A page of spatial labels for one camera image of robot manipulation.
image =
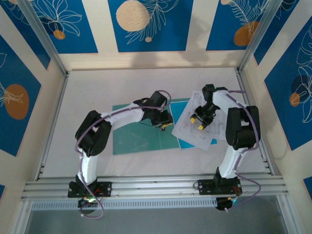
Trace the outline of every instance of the beige circle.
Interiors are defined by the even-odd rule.
[[[145,39],[145,41],[146,41],[146,42],[151,42],[151,41],[152,41],[152,38],[151,38],[151,37],[147,37],[147,38]]]
[[[150,22],[150,14],[139,1],[127,0],[116,11],[117,22],[123,30],[135,32]]]
[[[231,2],[232,0],[221,0],[222,5],[227,5]]]

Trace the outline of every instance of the yellow component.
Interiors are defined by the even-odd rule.
[[[163,124],[161,127],[162,128],[165,128],[165,127],[168,127],[169,125],[172,125],[173,123],[167,123],[167,124]]]

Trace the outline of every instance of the white paper sheet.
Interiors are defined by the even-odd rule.
[[[217,110],[213,122],[204,130],[199,130],[201,123],[197,120],[191,123],[190,118],[198,106],[206,104],[202,92],[194,91],[172,134],[199,149],[208,151],[212,139],[225,140],[226,115]]]

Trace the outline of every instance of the blue panel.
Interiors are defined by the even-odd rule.
[[[119,52],[185,51],[193,0],[108,3]]]
[[[0,149],[16,156],[40,83],[0,36]]]
[[[265,79],[292,150],[312,139],[312,18]]]
[[[312,176],[303,180],[312,199]]]
[[[179,102],[172,102],[170,104],[170,108],[171,108],[171,112],[172,112],[172,117],[173,117],[173,120],[174,120],[174,123],[176,124],[177,121],[179,120],[181,114],[183,113],[186,105],[187,105],[188,101],[179,101]],[[195,146],[181,140],[181,139],[178,139],[179,141],[179,144],[180,144],[180,147],[181,149],[191,149],[191,148],[195,148]],[[211,141],[211,144],[214,145],[214,144],[217,144],[217,140],[216,139],[213,139]]]
[[[1,199],[2,194],[3,194],[3,192],[4,192],[4,188],[5,188],[5,186],[2,185],[2,184],[0,184],[0,199]]]
[[[298,2],[299,0],[284,0],[282,2],[269,28],[267,29],[265,35],[263,36],[260,44],[258,45],[254,53],[254,58],[258,64],[260,64],[260,62],[262,61],[266,52],[269,50],[279,31],[281,31],[282,27],[284,26],[288,17],[293,12],[293,9]]]
[[[81,0],[31,3],[60,54],[98,52]]]
[[[244,50],[269,1],[220,0],[206,50]]]
[[[30,48],[34,51],[44,68],[47,69],[51,59],[37,38],[35,32],[30,27],[20,8],[8,0],[0,0],[0,5],[3,7],[4,11],[19,30]]]

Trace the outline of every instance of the paper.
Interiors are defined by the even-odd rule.
[[[199,130],[198,127],[201,123],[196,121],[193,124],[191,123],[190,118],[198,106],[203,106],[205,104],[206,101],[203,94],[197,91],[193,92],[192,97],[176,123],[172,134],[199,149],[208,151],[213,138],[225,140],[226,116],[223,111],[216,111],[216,116],[214,117],[213,122],[205,130]]]
[[[174,125],[176,125],[177,121],[179,120],[181,114],[183,113],[187,103],[189,102],[189,99],[187,99],[186,101],[178,101],[178,102],[171,102],[170,103],[170,110],[171,110],[171,114],[173,117],[173,121],[174,121]],[[182,150],[185,149],[192,149],[195,148],[195,146],[181,140],[178,138],[178,142],[179,142],[179,147]],[[211,142],[211,145],[213,144],[217,144],[217,140],[213,139]]]

